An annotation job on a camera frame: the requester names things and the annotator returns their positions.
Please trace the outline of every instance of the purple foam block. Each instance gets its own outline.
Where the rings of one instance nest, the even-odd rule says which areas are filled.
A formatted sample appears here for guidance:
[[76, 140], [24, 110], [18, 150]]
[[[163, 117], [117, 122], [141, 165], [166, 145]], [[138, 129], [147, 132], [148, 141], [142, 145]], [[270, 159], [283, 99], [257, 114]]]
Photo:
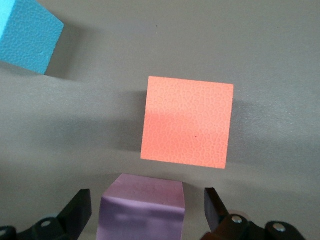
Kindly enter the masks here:
[[97, 240], [181, 240], [182, 182], [122, 174], [103, 194]]

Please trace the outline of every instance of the metal bolt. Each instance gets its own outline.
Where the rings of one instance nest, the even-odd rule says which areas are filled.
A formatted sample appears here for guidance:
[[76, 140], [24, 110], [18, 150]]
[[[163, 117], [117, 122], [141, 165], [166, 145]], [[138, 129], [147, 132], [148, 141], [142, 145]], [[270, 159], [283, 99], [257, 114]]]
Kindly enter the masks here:
[[241, 224], [242, 223], [242, 218], [239, 216], [233, 216], [232, 221], [236, 224]]
[[275, 230], [277, 230], [278, 232], [281, 232], [281, 233], [283, 233], [283, 232], [286, 231], [285, 226], [283, 226], [281, 223], [275, 223], [275, 224], [273, 224], [273, 228], [274, 228]]
[[44, 221], [43, 223], [41, 223], [41, 227], [47, 227], [47, 226], [49, 226], [50, 225], [50, 221]]
[[3, 236], [3, 235], [6, 235], [6, 233], [7, 233], [7, 230], [1, 230], [0, 231], [0, 237]]

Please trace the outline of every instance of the blue foam block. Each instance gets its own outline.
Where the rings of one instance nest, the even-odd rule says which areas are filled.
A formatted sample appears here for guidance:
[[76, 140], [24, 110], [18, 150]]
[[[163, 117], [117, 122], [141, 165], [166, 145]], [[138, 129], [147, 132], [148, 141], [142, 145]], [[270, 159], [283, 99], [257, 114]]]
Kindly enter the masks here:
[[0, 60], [45, 74], [63, 28], [35, 0], [0, 0]]

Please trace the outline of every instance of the gray table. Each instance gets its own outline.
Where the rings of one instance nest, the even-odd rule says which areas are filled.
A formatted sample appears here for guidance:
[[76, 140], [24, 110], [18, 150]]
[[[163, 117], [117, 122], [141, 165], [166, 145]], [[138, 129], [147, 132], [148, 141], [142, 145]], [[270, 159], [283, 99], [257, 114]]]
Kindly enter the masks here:
[[[260, 226], [320, 236], [320, 1], [40, 0], [65, 23], [47, 74], [0, 63], [0, 225], [22, 231], [120, 173], [183, 181], [184, 240], [205, 187]], [[140, 159], [149, 76], [234, 84], [226, 169]]]

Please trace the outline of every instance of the cube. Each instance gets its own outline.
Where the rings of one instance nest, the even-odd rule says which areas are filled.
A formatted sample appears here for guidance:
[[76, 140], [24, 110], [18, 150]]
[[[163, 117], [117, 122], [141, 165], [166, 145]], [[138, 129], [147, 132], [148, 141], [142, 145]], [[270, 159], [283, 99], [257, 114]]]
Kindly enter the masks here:
[[234, 86], [150, 76], [141, 158], [226, 167]]
[[35, 0], [0, 0], [0, 61], [45, 74], [63, 28]]
[[182, 182], [122, 174], [101, 198], [97, 240], [181, 240]]

